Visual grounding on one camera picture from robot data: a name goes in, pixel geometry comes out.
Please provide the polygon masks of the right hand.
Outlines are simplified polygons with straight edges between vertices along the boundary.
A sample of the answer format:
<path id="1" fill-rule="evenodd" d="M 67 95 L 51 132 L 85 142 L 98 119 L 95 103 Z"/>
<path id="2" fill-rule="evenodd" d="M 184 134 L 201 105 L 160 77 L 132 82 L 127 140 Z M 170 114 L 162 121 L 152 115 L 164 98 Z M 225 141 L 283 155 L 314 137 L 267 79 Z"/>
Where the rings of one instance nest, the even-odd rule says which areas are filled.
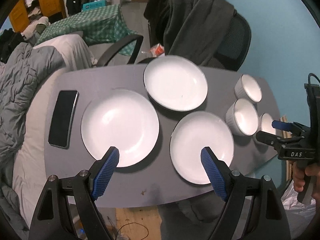
<path id="1" fill-rule="evenodd" d="M 312 164 L 304 169 L 301 169 L 297 166 L 297 162 L 295 162 L 292 166 L 292 170 L 293 187 L 298 193 L 302 192 L 304 189 L 305 175 L 316 178 L 316 182 L 313 186 L 312 197 L 315 199 L 316 203 L 319 203 L 319 164 Z"/>

